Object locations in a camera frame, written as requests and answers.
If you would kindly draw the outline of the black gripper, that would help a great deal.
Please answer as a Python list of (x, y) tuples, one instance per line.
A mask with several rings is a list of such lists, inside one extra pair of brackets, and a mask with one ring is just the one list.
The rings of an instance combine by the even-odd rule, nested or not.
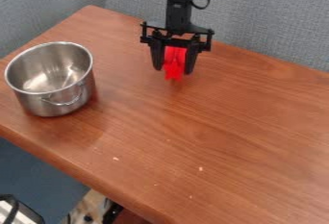
[(164, 63), (164, 47), (175, 46), (186, 49), (183, 74), (194, 70), (198, 54), (211, 50), (214, 31), (191, 22), (193, 0), (166, 0), (166, 18), (163, 22), (143, 21), (140, 43), (150, 47), (152, 67), (160, 70)]

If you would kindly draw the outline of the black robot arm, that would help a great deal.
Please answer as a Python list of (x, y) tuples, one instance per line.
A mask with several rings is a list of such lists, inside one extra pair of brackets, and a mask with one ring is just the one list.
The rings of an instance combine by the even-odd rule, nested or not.
[(191, 22), (191, 9), (203, 10), (211, 0), (166, 0), (163, 22), (143, 21), (140, 43), (150, 48), (155, 70), (167, 79), (179, 79), (194, 71), (198, 55), (213, 47), (214, 30)]

